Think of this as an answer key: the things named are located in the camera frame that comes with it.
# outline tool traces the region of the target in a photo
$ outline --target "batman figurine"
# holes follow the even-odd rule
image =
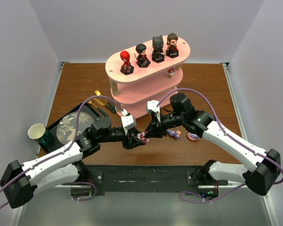
[[[165,55],[161,54],[164,52],[164,40],[162,38],[162,35],[152,38],[152,47],[152,60],[156,63],[163,62],[165,60]]]

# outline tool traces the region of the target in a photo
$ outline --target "pink shelf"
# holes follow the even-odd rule
[[[121,104],[132,105],[144,99],[152,97],[163,92],[166,89],[177,86],[183,79],[183,71],[175,71],[172,78],[168,78],[168,73],[165,70],[155,76],[148,77],[139,82],[131,84],[118,84],[119,95],[114,96],[111,90],[112,97]]]
[[[174,90],[174,89],[169,89],[169,90],[166,90],[165,92],[162,92],[158,95],[155,95],[151,98],[148,98],[146,100],[143,100],[137,104],[134,104],[134,105],[121,105],[122,108],[126,109],[128,113],[130,113],[131,115],[133,115],[136,119],[140,118],[140,117],[143,117],[145,115],[147,115],[146,113],[146,104],[147,104],[147,101],[150,101],[150,100],[158,100],[160,101],[164,96],[165,94],[167,94],[168,92],[170,92],[171,90]],[[170,97],[174,94],[178,93],[177,91],[172,93],[171,95],[169,95],[160,105],[160,108],[164,107],[164,106],[167,106],[170,104]],[[117,111],[117,114],[119,116],[123,116],[120,111],[118,110]]]
[[[106,62],[105,65],[105,69],[106,69],[106,73],[108,75],[108,77],[120,84],[126,84],[129,82],[136,82],[136,81],[140,81],[142,79],[145,79],[147,76],[152,76],[154,74],[157,74],[159,72],[162,71],[166,71],[166,69],[172,67],[172,66],[176,66],[179,65],[181,63],[183,63],[190,55],[190,46],[189,44],[182,38],[178,38],[177,41],[177,48],[179,50],[179,56],[176,58],[170,58],[166,56],[166,48],[167,48],[167,44],[166,44],[166,38],[167,36],[163,36],[164,39],[164,55],[165,55],[165,60],[164,62],[161,63],[155,63],[151,60],[151,54],[153,51],[153,47],[152,47],[152,40],[144,42],[144,44],[147,46],[147,50],[146,50],[146,54],[148,59],[151,61],[151,64],[149,65],[149,67],[147,68],[140,68],[137,64],[136,64],[136,59],[134,56],[134,53],[136,53],[135,51],[135,46],[125,49],[129,54],[130,54],[130,63],[132,64],[132,66],[134,66],[134,72],[130,75],[124,75],[120,72],[120,68],[121,65],[124,63],[122,61],[122,59],[120,58],[120,52],[117,52],[115,54],[113,54],[111,57],[109,57],[109,59]]]

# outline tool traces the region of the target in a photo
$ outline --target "shelf top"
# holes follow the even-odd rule
[[[135,82],[135,81],[140,81],[147,76],[154,75],[160,71],[167,70],[168,68],[172,66],[179,65],[186,61],[186,59],[190,55],[190,46],[189,44],[182,38],[178,37],[177,41],[177,48],[179,50],[179,56],[176,58],[170,58],[166,56],[166,49],[167,49],[167,44],[166,44],[166,38],[167,35],[163,36],[164,39],[164,55],[165,55],[165,60],[164,62],[161,63],[156,63],[152,61],[152,40],[144,42],[144,44],[147,46],[146,49],[146,54],[147,58],[150,60],[151,64],[147,68],[140,68],[135,59],[135,55],[138,56],[138,53],[135,51],[135,47],[133,46],[131,48],[125,49],[129,54],[130,54],[130,63],[134,67],[134,72],[129,75],[124,75],[120,72],[121,66],[124,63],[120,57],[121,51],[113,54],[111,57],[106,62],[105,69],[108,77],[117,82],[117,83],[130,83],[130,82]]]

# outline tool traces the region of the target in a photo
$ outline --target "gray floor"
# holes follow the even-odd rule
[[[213,204],[190,204],[172,193],[107,193],[91,201],[53,188],[23,208],[19,226],[269,226],[263,198],[243,187]]]

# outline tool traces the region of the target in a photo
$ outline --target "mug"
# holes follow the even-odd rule
[[[30,139],[37,141],[40,145],[45,147],[48,147],[54,138],[53,135],[41,123],[32,125],[27,134]]]

